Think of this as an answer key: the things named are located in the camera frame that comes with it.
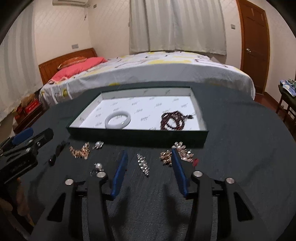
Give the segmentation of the person's left hand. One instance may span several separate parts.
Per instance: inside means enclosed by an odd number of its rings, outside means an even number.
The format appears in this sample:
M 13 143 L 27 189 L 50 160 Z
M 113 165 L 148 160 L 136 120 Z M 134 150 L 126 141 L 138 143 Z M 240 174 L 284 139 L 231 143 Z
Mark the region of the person's left hand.
M 30 209 L 21 183 L 21 179 L 17 178 L 1 186 L 1 208 L 16 211 L 26 221 L 31 222 Z

